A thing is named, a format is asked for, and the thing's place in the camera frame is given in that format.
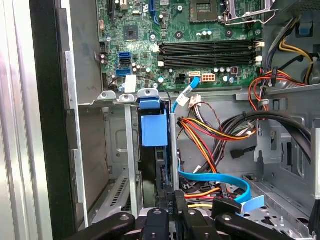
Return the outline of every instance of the motherboard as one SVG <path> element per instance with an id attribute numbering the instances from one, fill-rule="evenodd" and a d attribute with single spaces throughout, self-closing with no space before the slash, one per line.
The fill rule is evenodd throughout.
<path id="1" fill-rule="evenodd" d="M 236 14 L 261 9 L 261 0 L 236 0 Z M 104 89 L 247 87 L 259 72 L 260 23 L 226 26 L 223 0 L 97 0 Z"/>

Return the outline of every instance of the green circuit board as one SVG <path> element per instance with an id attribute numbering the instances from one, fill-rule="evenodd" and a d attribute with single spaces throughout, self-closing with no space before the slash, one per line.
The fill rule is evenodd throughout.
<path id="1" fill-rule="evenodd" d="M 102 50 L 106 52 L 105 63 L 101 64 L 102 79 L 104 85 L 108 86 L 113 81 L 112 76 L 116 75 L 117 69 L 133 69 L 132 63 L 140 66 L 135 72 L 138 77 L 136 89 L 152 88 L 156 86 L 161 91 L 166 88 L 170 91 L 179 91 L 189 85 L 189 81 L 177 82 L 176 77 L 189 72 L 201 72 L 202 74 L 213 73 L 213 67 L 164 69 L 158 67 L 158 53 L 153 52 L 159 42 L 163 43 L 185 43 L 185 42 L 212 42 L 212 41 L 233 41 L 262 39 L 262 26 L 255 23 L 250 26 L 245 24 L 226 27 L 223 23 L 216 21 L 196 22 L 190 15 L 190 4 L 196 0 L 155 0 L 155 12 L 150 12 L 150 0 L 119 0 L 121 6 L 113 5 L 112 15 L 108 12 L 114 0 L 97 0 L 97 12 L 99 23 L 99 40 Z M 212 13 L 214 18 L 222 16 L 224 10 L 220 0 L 209 0 L 214 4 L 216 12 Z M 236 13 L 240 16 L 246 12 L 253 12 L 261 9 L 261 0 L 236 0 Z M 202 4 L 200 12 L 206 12 L 208 4 Z M 163 21 L 159 21 L 159 15 L 163 15 Z M 203 31 L 211 32 L 210 36 L 203 36 Z M 178 39 L 177 32 L 183 37 Z M 122 65 L 119 63 L 118 53 L 131 53 L 131 63 Z M 257 76 L 257 66 L 241 65 L 234 66 L 237 73 L 216 72 L 214 82 L 202 82 L 198 88 L 210 89 L 221 87 L 247 87 Z M 233 81 L 224 81 L 225 77 L 233 78 Z M 158 78 L 163 77 L 164 82 L 159 84 Z M 121 89 L 125 77 L 117 77 L 112 82 L 112 88 Z"/>

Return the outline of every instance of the blue sata port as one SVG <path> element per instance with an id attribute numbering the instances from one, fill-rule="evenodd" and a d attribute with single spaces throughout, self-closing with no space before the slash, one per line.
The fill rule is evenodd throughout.
<path id="1" fill-rule="evenodd" d="M 119 52 L 119 59 L 131 59 L 131 52 Z"/>
<path id="2" fill-rule="evenodd" d="M 117 77 L 123 77 L 123 76 L 126 76 L 126 75 L 131 75 L 131 69 L 130 68 L 116 69 L 115 70 L 115 75 Z"/>

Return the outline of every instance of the black ram slot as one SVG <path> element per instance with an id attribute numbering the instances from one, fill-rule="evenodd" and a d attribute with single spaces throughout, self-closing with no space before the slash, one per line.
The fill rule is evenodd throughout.
<path id="1" fill-rule="evenodd" d="M 218 42 L 183 42 L 162 43 L 160 54 L 164 56 L 179 56 L 193 54 L 249 52 L 254 50 L 250 40 L 218 41 Z"/>
<path id="2" fill-rule="evenodd" d="M 220 56 L 166 56 L 164 67 L 166 69 L 181 69 L 191 67 L 232 67 L 251 65 L 254 63 L 254 54 L 220 55 Z"/>

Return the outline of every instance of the yellow wire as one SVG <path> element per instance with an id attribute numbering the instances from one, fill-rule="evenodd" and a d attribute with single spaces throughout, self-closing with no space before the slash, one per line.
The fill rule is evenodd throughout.
<path id="1" fill-rule="evenodd" d="M 190 199 L 194 199 L 194 198 L 200 198 L 200 197 L 204 197 L 204 196 L 207 196 L 207 195 L 209 195 L 209 194 L 212 194 L 212 193 L 214 193 L 214 192 L 217 192 L 217 191 L 219 191 L 220 190 L 220 188 L 219 187 L 217 187 L 217 188 L 214 188 L 214 189 L 211 189 L 211 190 L 209 190 L 209 191 L 207 191 L 207 192 L 203 192 L 203 193 L 199 193 L 199 194 L 185 194 L 184 195 L 184 197 L 185 198 L 190 198 Z"/>
<path id="2" fill-rule="evenodd" d="M 212 165 L 212 163 L 211 163 L 211 161 L 210 161 L 210 158 L 209 158 L 208 154 L 206 153 L 206 151 L 204 150 L 202 144 L 200 143 L 200 141 L 198 140 L 198 138 L 195 136 L 195 134 L 192 132 L 192 130 L 190 129 L 190 127 L 187 126 L 187 125 L 186 125 L 185 123 L 183 123 L 183 122 L 182 122 L 182 125 L 183 125 L 183 127 L 188 131 L 188 133 L 191 135 L 191 137 L 193 138 L 193 140 L 194 140 L 195 142 L 197 142 L 196 145 L 198 146 L 198 148 L 200 148 L 200 151 L 201 151 L 202 155 L 204 156 L 204 158 L 206 159 L 206 161 L 209 163 L 212 172 L 213 172 L 213 173 L 217 173 L 217 172 L 215 171 L 214 166 Z"/>
<path id="3" fill-rule="evenodd" d="M 212 209 L 212 205 L 210 204 L 194 204 L 194 205 L 188 205 L 188 208 L 211 208 Z"/>
<path id="4" fill-rule="evenodd" d="M 312 69 L 312 66 L 314 64 L 313 59 L 305 51 L 303 51 L 302 49 L 299 49 L 297 47 L 294 47 L 294 46 L 286 44 L 286 39 L 283 39 L 283 41 L 280 43 L 279 49 L 282 50 L 282 51 L 286 51 L 286 52 L 300 54 L 300 55 L 304 56 L 305 58 L 307 58 L 310 61 L 310 65 L 309 65 L 308 71 L 307 71 L 307 73 L 305 75 L 306 76 L 305 82 L 307 82 L 308 78 L 311 75 L 311 69 Z"/>
<path id="5" fill-rule="evenodd" d="M 183 118 L 183 119 L 186 119 L 186 120 L 189 120 L 189 121 L 194 121 L 197 124 L 200 124 L 201 126 L 205 127 L 206 129 L 209 129 L 210 131 L 212 131 L 214 133 L 217 133 L 217 134 L 219 134 L 219 135 L 221 135 L 223 137 L 226 137 L 228 139 L 242 140 L 242 139 L 247 139 L 247 138 L 250 137 L 249 135 L 248 136 L 239 136 L 239 137 L 233 137 L 233 136 L 230 136 L 230 135 L 225 135 L 224 133 L 219 132 L 219 131 L 215 130 L 214 128 L 211 128 L 211 127 L 205 125 L 204 123 L 202 123 L 202 122 L 200 122 L 200 121 L 198 121 L 196 119 L 193 119 L 193 118 Z"/>

